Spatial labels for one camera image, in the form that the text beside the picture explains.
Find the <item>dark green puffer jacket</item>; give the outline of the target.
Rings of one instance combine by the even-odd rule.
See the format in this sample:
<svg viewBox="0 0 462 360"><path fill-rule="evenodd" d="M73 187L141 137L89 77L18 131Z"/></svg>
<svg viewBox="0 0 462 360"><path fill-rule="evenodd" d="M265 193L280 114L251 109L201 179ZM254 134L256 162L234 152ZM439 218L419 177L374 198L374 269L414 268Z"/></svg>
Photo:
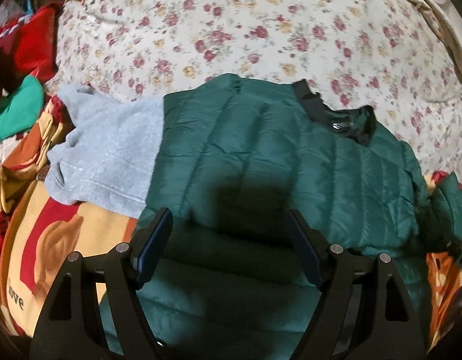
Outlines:
<svg viewBox="0 0 462 360"><path fill-rule="evenodd" d="M168 359L288 359L319 300L286 232L301 212L326 239L396 263L421 325L427 236L462 239L455 175L428 190L412 148L377 125L366 145L311 119L291 85L219 76L164 99L163 138L138 226L174 225L137 294Z"/></svg>

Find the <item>orange red cartoon blanket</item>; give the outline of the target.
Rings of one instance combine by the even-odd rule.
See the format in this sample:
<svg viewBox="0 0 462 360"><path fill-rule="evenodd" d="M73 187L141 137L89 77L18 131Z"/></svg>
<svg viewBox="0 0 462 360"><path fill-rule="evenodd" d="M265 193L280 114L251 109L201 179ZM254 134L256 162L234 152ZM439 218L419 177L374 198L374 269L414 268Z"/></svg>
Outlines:
<svg viewBox="0 0 462 360"><path fill-rule="evenodd" d="M72 124L58 97L0 164L0 325L32 336L44 300L71 252L108 252L129 241L136 220L89 202L63 205L47 192L48 151Z"/></svg>

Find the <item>grey sweatshirt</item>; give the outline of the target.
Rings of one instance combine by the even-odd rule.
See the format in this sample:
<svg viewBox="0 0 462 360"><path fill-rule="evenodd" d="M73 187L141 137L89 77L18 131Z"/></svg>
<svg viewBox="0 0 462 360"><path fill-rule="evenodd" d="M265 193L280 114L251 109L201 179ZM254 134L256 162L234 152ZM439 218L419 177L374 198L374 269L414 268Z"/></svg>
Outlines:
<svg viewBox="0 0 462 360"><path fill-rule="evenodd" d="M63 86L57 96L74 127L48 152L49 196L138 218L162 142L163 98L121 102L88 85Z"/></svg>

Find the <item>bright green garment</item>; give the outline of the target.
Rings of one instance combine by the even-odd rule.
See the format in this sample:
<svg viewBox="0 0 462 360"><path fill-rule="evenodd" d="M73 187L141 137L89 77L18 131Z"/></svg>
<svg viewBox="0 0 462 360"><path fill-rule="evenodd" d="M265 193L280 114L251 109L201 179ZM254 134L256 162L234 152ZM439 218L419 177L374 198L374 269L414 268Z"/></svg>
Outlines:
<svg viewBox="0 0 462 360"><path fill-rule="evenodd" d="M0 143L29 130L44 105L44 91L39 80L28 75L12 93L0 99Z"/></svg>

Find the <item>red garment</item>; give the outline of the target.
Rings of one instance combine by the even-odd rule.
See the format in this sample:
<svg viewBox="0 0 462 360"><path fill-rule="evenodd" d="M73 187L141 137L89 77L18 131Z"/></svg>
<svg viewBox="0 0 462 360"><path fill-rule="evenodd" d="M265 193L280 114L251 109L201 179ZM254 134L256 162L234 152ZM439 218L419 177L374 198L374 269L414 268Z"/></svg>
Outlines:
<svg viewBox="0 0 462 360"><path fill-rule="evenodd" d="M0 98L32 75L45 83L57 73L57 22L63 4L50 2L28 21L11 20L0 30Z"/></svg>

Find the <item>floral bed quilt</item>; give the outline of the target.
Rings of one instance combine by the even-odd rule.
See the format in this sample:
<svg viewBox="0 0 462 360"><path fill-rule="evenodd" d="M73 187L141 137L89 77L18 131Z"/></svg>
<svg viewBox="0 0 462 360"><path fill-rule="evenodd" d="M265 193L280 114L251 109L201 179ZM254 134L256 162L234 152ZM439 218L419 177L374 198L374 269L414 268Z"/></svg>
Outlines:
<svg viewBox="0 0 462 360"><path fill-rule="evenodd" d="M407 0L68 0L56 91L88 83L122 101L224 73L306 80L334 109L369 104L424 173L462 158L462 83Z"/></svg>

